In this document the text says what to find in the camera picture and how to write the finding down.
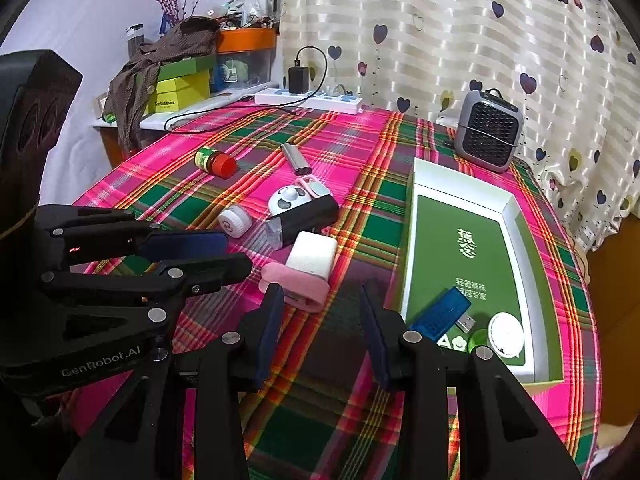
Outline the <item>white usb charger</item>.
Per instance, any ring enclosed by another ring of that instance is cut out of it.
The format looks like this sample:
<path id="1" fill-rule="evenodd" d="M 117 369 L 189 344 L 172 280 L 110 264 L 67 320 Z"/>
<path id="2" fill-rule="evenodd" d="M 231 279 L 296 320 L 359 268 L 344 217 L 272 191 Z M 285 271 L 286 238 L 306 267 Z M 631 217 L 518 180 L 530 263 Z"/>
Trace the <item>white usb charger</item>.
<path id="1" fill-rule="evenodd" d="M 327 281 L 333 269 L 337 240 L 311 232 L 299 232 L 285 265 Z"/>

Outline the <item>green box lid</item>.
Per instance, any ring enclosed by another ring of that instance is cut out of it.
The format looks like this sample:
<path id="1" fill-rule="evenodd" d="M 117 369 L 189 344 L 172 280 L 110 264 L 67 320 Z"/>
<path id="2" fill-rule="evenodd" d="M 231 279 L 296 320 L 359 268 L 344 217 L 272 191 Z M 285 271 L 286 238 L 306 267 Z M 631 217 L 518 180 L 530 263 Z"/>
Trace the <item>green box lid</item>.
<path id="1" fill-rule="evenodd" d="M 180 61 L 166 63 L 160 66 L 156 80 L 163 81 L 205 72 L 206 70 L 211 70 L 215 63 L 216 54 L 194 56 L 193 58 L 184 58 Z"/>

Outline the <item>grey mini heater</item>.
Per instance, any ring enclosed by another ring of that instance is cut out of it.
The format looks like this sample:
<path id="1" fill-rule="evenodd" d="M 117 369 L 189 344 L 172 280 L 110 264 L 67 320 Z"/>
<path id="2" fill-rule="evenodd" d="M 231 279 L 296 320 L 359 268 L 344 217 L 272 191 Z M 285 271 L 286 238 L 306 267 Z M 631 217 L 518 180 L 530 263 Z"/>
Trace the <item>grey mini heater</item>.
<path id="1" fill-rule="evenodd" d="M 522 111 L 497 89 L 470 90 L 462 103 L 454 136 L 457 155 L 502 174 L 520 145 Z"/>

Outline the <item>orange lid storage bin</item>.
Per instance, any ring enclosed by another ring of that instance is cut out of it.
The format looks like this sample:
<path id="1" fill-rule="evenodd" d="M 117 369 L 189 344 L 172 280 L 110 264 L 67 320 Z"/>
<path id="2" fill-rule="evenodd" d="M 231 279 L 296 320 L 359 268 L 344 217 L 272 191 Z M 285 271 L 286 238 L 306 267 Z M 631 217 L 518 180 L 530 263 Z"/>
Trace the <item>orange lid storage bin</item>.
<path id="1" fill-rule="evenodd" d="M 246 89 L 271 81 L 277 34 L 273 28 L 222 30 L 216 39 L 216 63 L 210 91 Z"/>

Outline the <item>dark glass jar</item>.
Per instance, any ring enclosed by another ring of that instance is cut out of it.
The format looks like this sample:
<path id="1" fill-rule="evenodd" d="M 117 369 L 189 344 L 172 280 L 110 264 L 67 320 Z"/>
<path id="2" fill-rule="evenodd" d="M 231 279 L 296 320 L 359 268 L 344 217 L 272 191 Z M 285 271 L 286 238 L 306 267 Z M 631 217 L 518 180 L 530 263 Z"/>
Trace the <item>dark glass jar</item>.
<path id="1" fill-rule="evenodd" d="M 128 58 L 133 58 L 138 52 L 142 44 L 145 43 L 144 26 L 142 24 L 134 24 L 126 29 Z"/>

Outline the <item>white disc green base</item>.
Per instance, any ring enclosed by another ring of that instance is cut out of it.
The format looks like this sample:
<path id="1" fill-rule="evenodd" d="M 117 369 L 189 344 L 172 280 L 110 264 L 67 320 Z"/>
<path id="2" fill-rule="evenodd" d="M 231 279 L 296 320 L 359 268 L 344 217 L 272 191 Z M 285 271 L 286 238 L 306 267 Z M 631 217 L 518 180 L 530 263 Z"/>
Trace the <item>white disc green base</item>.
<path id="1" fill-rule="evenodd" d="M 503 359 L 516 359 L 524 349 L 525 336 L 520 321 L 511 313 L 498 312 L 488 322 L 486 328 L 472 333 L 468 351 L 478 346 L 486 346 Z"/>

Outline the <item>small white round jar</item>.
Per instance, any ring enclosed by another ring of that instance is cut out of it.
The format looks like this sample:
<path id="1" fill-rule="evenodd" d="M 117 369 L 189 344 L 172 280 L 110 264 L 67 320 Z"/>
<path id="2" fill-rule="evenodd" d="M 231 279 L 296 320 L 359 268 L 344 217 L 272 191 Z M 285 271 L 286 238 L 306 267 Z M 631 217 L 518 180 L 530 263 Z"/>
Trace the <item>small white round jar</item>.
<path id="1" fill-rule="evenodd" d="M 224 208 L 217 220 L 221 229 L 235 240 L 246 234 L 253 225 L 252 217 L 239 205 Z"/>

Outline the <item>heart pattern curtain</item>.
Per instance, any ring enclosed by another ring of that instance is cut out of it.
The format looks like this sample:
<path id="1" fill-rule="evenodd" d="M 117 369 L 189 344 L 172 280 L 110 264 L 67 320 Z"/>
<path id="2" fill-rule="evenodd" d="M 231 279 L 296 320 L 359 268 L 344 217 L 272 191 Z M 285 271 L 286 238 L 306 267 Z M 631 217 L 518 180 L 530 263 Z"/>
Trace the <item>heart pattern curtain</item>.
<path id="1" fill-rule="evenodd" d="M 516 152 L 599 248 L 639 210 L 639 49 L 608 0 L 283 0 L 281 46 L 331 91 L 455 126 L 471 90 L 523 113 Z"/>

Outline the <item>pink clip gadget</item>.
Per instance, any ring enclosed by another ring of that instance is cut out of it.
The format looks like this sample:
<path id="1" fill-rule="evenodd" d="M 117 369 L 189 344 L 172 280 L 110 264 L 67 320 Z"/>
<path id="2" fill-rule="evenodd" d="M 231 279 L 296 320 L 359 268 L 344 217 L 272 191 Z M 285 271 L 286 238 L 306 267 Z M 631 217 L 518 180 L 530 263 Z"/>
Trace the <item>pink clip gadget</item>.
<path id="1" fill-rule="evenodd" d="M 311 198 L 332 195 L 332 192 L 313 174 L 300 176 L 296 179 L 295 183 L 303 188 Z"/>

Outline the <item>red cap brown bottle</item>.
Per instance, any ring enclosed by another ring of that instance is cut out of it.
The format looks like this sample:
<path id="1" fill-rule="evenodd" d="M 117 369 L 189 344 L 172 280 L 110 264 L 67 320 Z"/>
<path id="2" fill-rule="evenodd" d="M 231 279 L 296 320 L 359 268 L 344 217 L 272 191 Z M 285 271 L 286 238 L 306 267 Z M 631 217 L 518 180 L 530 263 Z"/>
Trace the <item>red cap brown bottle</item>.
<path id="1" fill-rule="evenodd" d="M 210 146 L 202 146 L 195 152 L 194 165 L 206 174 L 221 179 L 229 179 L 238 170 L 238 164 L 233 157 Z"/>

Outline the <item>black power adapter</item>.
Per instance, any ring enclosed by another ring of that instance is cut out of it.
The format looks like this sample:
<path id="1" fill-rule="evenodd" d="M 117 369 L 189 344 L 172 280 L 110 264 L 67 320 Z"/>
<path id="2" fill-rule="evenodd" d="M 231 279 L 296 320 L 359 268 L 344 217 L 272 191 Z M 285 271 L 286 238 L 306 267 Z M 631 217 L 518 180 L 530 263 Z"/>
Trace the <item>black power adapter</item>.
<path id="1" fill-rule="evenodd" d="M 288 69 L 288 92 L 306 94 L 309 91 L 310 75 L 307 66 L 295 64 Z"/>

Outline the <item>white panda gadget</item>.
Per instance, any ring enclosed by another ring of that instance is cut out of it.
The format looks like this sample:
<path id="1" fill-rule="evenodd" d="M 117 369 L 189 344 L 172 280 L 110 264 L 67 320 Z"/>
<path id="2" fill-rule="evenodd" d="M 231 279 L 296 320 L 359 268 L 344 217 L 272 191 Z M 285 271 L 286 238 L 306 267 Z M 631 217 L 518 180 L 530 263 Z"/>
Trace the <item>white panda gadget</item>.
<path id="1" fill-rule="evenodd" d="M 268 209 L 272 216 L 282 214 L 311 201 L 311 195 L 296 184 L 285 185 L 274 192 L 268 200 Z"/>

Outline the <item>yellow box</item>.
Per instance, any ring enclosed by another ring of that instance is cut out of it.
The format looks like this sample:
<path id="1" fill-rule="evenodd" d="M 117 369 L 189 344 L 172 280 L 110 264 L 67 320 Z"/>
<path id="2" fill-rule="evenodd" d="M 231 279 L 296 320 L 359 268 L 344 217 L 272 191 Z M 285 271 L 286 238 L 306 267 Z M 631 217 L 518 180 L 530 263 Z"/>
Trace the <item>yellow box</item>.
<path id="1" fill-rule="evenodd" d="M 183 110 L 210 97 L 210 71 L 165 79 L 154 86 L 149 102 L 144 109 L 145 115 L 172 113 Z"/>

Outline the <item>green cardboard box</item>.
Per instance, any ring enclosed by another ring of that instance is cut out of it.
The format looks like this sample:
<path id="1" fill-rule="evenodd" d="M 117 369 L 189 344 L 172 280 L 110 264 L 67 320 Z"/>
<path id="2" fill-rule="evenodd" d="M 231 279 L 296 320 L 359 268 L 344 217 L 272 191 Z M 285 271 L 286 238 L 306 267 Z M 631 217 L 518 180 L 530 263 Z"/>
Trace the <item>green cardboard box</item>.
<path id="1" fill-rule="evenodd" d="M 456 323 L 440 346 L 468 352 L 469 339 L 498 312 L 514 315 L 525 344 L 503 359 L 525 389 L 540 393 L 563 379 L 558 318 L 547 273 L 514 194 L 416 159 L 409 176 L 397 277 L 397 309 L 407 324 L 457 287 L 473 324 Z"/>

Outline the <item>blue usb stick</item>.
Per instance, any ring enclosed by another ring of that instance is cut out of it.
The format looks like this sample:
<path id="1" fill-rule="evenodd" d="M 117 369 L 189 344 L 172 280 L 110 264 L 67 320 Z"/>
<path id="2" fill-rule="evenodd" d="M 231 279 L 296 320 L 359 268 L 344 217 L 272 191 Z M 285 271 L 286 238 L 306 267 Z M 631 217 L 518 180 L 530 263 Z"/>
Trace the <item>blue usb stick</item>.
<path id="1" fill-rule="evenodd" d="M 457 287 L 443 292 L 410 325 L 410 330 L 437 342 L 471 307 L 471 300 Z"/>

